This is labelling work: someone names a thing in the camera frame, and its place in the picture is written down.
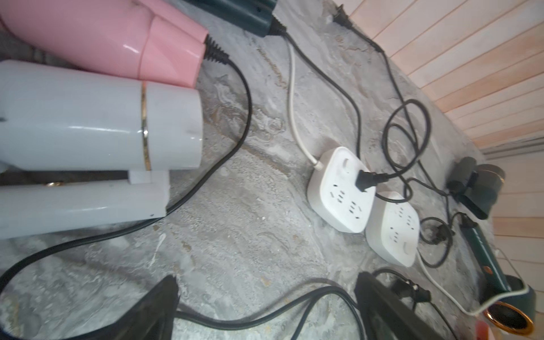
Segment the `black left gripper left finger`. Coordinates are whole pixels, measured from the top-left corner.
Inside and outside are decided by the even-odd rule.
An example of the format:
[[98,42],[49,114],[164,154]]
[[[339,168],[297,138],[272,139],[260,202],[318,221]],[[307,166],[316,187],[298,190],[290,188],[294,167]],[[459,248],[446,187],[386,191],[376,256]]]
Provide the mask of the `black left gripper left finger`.
[[75,338],[83,340],[170,339],[174,328],[174,314],[179,301],[178,293],[179,287],[174,276],[166,276],[118,321]]

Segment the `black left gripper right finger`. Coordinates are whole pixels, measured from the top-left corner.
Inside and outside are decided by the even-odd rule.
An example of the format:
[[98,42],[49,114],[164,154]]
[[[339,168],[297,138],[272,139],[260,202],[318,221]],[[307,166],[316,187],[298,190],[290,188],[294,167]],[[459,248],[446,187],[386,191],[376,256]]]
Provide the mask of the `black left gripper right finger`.
[[397,339],[441,339],[435,330],[421,320],[371,273],[361,272],[354,290],[364,325],[365,338],[377,339],[372,316],[377,315]]

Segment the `far white power strip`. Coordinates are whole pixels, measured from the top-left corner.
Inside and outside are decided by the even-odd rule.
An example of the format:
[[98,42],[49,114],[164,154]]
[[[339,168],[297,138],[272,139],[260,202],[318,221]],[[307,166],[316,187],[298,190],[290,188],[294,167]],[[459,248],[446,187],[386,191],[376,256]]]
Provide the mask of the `far white power strip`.
[[385,191],[381,195],[389,201],[380,198],[374,201],[365,228],[367,242],[386,262],[411,267],[419,243],[419,215],[410,203],[400,202],[402,197],[399,193]]

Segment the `white power strip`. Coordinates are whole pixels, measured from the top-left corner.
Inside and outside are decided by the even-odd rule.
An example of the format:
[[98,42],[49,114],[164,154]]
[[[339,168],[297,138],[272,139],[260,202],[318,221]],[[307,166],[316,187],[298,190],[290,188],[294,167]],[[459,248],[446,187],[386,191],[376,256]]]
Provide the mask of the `white power strip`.
[[307,187],[310,206],[340,232],[363,232],[371,215],[376,187],[361,191],[356,180],[368,168],[346,147],[327,151],[320,161],[323,168],[313,172]]
[[389,201],[380,198],[374,201],[365,228],[367,242],[386,262],[411,267],[419,243],[419,215],[410,203],[400,202],[402,197],[399,193],[385,191],[381,195]]

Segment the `dark green hair dryer copper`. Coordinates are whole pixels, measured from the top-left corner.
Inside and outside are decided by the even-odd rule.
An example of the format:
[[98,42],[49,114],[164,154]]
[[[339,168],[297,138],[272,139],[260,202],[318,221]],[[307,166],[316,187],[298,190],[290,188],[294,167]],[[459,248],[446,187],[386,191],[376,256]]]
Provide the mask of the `dark green hair dryer copper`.
[[485,278],[483,315],[499,329],[520,336],[535,330],[536,294],[517,273],[504,274],[480,226],[466,214],[460,216],[460,231],[468,242]]

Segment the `near white power strip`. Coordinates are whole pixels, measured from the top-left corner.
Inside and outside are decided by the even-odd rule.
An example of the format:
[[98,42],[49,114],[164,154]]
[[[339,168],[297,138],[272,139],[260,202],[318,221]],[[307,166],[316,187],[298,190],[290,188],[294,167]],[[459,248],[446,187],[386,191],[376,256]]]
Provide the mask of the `near white power strip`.
[[310,206],[340,232],[363,232],[371,215],[376,187],[361,191],[356,180],[368,168],[346,147],[327,151],[320,161],[323,168],[313,172],[307,187]]

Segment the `dark green folded hair dryer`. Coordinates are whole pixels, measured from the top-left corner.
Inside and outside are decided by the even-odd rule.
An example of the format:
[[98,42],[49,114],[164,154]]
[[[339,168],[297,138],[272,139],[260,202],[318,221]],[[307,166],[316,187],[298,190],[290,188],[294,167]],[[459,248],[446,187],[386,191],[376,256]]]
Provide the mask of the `dark green folded hair dryer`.
[[505,171],[493,164],[477,164],[463,157],[450,173],[446,188],[457,203],[479,220],[487,220],[506,179]]

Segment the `white folded hair dryer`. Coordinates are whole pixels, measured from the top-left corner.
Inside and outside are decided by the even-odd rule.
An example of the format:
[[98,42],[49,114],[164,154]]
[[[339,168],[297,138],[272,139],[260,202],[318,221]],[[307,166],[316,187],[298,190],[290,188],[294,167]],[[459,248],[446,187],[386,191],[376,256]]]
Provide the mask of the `white folded hair dryer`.
[[126,180],[1,187],[1,238],[164,218],[169,173],[200,167],[197,90],[1,63],[1,169],[124,171]]

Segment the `pink hair dryer left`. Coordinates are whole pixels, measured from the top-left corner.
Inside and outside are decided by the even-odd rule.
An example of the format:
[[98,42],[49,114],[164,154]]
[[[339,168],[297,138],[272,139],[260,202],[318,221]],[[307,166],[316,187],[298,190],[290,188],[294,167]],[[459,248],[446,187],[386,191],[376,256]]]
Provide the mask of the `pink hair dryer left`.
[[2,1],[21,40],[82,69],[193,88],[208,30],[166,1]]

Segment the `black folded hair dryer left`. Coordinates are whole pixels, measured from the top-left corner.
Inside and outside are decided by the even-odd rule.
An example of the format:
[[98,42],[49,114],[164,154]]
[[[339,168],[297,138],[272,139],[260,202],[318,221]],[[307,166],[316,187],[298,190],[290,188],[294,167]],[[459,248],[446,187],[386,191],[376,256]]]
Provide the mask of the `black folded hair dryer left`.
[[190,0],[188,3],[262,38],[287,33],[287,28],[273,15],[276,0]]

